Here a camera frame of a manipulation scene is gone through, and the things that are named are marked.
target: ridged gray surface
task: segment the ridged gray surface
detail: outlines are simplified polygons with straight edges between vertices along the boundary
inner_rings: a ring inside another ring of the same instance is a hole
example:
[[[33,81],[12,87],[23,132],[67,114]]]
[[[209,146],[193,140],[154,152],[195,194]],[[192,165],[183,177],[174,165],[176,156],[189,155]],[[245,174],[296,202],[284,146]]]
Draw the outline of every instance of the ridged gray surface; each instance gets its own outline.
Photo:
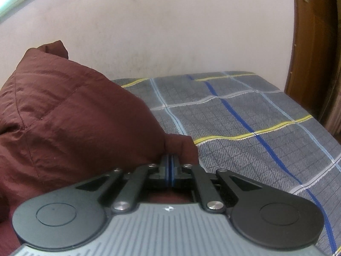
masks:
[[[267,250],[236,233],[223,215],[198,204],[141,204],[114,217],[92,242],[64,252],[43,252],[23,245],[15,256],[322,256],[314,246],[279,252]]]

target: metal screw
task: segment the metal screw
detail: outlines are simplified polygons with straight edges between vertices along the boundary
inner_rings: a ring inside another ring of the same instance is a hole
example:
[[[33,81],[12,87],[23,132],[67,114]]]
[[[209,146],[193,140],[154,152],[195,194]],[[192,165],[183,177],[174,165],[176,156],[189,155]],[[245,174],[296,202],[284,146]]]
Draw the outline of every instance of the metal screw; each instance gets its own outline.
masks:
[[[126,201],[119,201],[113,205],[113,208],[118,211],[125,211],[130,207],[130,204]]]
[[[210,201],[207,203],[207,207],[211,210],[220,210],[224,207],[224,204],[220,201]]]

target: mattress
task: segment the mattress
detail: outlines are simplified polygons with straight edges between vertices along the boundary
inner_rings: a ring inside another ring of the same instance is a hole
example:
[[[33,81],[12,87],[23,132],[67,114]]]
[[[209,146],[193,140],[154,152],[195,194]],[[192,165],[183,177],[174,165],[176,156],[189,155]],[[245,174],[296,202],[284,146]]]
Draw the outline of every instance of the mattress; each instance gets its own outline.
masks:
[[[325,219],[317,246],[341,255],[341,146],[286,94],[240,71],[113,82],[165,132],[190,135],[207,172],[226,168],[314,202]]]

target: bed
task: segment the bed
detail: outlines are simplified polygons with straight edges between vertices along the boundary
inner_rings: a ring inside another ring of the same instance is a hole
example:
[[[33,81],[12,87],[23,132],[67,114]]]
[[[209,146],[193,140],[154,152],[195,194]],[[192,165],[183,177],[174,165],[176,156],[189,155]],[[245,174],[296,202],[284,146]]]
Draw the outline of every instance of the bed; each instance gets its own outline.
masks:
[[[230,169],[323,212],[317,246],[341,254],[341,146],[303,108],[250,72],[113,82],[144,100],[166,133],[192,136],[208,172]]]

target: pillow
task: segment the pillow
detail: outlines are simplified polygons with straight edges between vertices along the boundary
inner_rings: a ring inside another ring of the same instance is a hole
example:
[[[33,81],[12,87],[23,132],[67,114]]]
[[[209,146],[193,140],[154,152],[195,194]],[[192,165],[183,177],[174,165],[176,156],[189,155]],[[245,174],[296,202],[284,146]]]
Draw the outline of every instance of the pillow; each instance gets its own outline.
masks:
[[[68,60],[61,41],[26,52],[0,91],[0,115],[0,255],[19,245],[9,220],[25,200],[164,153],[198,163],[191,137],[165,134],[141,99]]]

